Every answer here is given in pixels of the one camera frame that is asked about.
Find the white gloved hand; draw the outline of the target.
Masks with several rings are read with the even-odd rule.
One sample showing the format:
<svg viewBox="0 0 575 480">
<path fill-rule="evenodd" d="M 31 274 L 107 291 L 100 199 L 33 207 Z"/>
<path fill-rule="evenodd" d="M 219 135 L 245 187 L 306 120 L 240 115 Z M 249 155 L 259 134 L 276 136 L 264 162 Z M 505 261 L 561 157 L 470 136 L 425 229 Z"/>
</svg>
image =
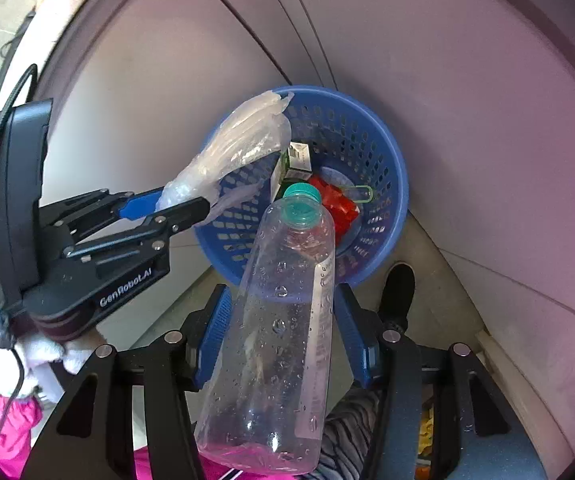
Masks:
<svg viewBox="0 0 575 480">
<path fill-rule="evenodd" d="M 24 371 L 24 380 L 18 392 L 18 399 L 31 396 L 42 382 L 37 375 L 41 366 L 51 363 L 62 364 L 68 374 L 77 375 L 97 347 L 106 344 L 106 339 L 97 330 L 90 330 L 78 339 L 58 342 L 42 334 L 20 337 L 14 350 L 0 349 L 0 396 L 9 398 L 15 390 L 20 377 L 20 368 Z"/>
</svg>

